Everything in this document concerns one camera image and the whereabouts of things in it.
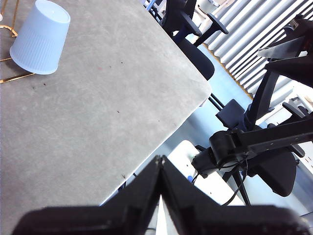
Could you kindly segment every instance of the table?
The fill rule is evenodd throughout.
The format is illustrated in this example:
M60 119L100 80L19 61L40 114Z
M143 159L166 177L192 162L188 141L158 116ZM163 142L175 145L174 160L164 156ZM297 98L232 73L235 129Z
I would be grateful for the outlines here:
M58 70L0 86L3 235L30 210L100 204L211 93L138 0L54 2L71 15ZM17 32L33 3L20 1ZM2 78L19 72L2 62Z
M198 153L199 151L191 142L182 141L168 155L168 159L186 178L188 178L188 176L194 178L197 171L191 165L191 162ZM234 194L231 187L217 172L210 174L206 179L198 176L195 181L195 186L219 204L224 204ZM238 196L235 196L234 200L229 205L244 206L245 204Z

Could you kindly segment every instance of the black cable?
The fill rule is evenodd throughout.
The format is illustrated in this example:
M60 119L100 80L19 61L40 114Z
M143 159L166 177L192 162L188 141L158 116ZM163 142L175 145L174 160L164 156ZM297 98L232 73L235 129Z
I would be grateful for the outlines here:
M233 166L238 166L241 162L237 162L235 164L232 164L232 165L228 165L228 166L221 166L221 167L215 167L215 168L207 168L207 169L204 169L203 171L206 171L206 170L212 170L212 169L225 169L225 168L230 168L230 167L233 167ZM197 177L200 175L200 173L198 173L191 181L191 183L194 185L195 184L195 181L197 179Z
M244 181L245 181L246 176L247 176L247 174L248 174L248 161L247 161L247 160L246 160L246 166L244 167L244 170L246 170L246 173L245 173L245 175L243 176L243 180L241 181L239 187L238 187L237 190L234 192L234 194L231 196L231 198L230 198L227 202L225 202L224 204L222 204L222 206L227 206L227 205L229 205L229 203L231 203L232 200L234 200L234 198L236 197L236 194L238 193L238 191L240 190L240 188L241 188L242 185L244 184Z
M196 179L197 179L197 177L199 176L200 174L198 173L193 179L192 179L192 181L191 181L191 183L194 185L195 184L195 181L196 181Z

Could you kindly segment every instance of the metal bracket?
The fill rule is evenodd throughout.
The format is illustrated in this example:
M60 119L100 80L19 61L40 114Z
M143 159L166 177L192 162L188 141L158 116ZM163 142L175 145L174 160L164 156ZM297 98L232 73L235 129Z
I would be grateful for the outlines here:
M10 27L10 26L7 26L7 25L0 25L0 28L6 28L8 29L10 32L12 32L12 37L17 37L18 33L14 30L13 27ZM6 59L0 59L0 62L3 62L3 61L8 61L8 60L11 60L12 58L9 57L9 58L6 58ZM14 76L14 77L9 77L9 78L5 78L5 79L1 79L0 80L0 84L1 83L4 83L4 82L9 82L9 81L13 81L13 80L17 80L19 78L23 78L23 77L28 77L28 76L31 76L31 75L34 75L35 73L31 72L31 73L24 73L24 74L20 74L20 75L17 75L17 76Z

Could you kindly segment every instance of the white plastic cup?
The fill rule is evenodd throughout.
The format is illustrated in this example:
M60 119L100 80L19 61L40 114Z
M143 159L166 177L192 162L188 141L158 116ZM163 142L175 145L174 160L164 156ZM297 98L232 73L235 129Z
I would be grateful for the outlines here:
M48 0L37 0L10 48L13 61L29 72L54 73L69 23L65 9Z

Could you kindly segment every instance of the black office chair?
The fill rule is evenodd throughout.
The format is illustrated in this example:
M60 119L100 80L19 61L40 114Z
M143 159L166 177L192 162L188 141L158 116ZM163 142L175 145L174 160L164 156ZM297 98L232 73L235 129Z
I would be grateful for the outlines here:
M231 100L216 114L225 127L231 130L241 129L244 132L261 129L256 125L256 121L271 110L269 108L270 100L280 74L312 87L311 73L309 72L313 65L312 52L310 51L310 55L306 57L299 57L299 54L303 50L309 50L306 42L313 38L313 23L299 19L296 19L296 23L299 26L295 31L286 31L286 38L259 51L259 55L275 59L270 60L270 63L266 65L268 71L246 111L235 100ZM301 106L293 107L288 103L283 103L283 107L291 112L292 116L281 124L296 122L304 117L311 118L308 111ZM292 152L298 157L305 155L303 149L297 144L266 151L248 160L247 174L251 177L258 174L273 192L284 197L288 196L294 185L296 165L298 164ZM241 184L238 169L227 172L223 178L227 181L231 176L234 177L237 185ZM249 205L244 186L241 187L240 192L246 205Z
M160 21L163 29L173 38L181 51L188 57L191 63L199 72L209 80L214 74L212 62L197 48L201 43L208 39L214 32L221 30L228 34L223 24L212 14L208 14L212 20L212 26L202 35L198 27L193 23L196 0L167 0L164 18ZM185 37L189 34L199 36L197 41L192 44Z

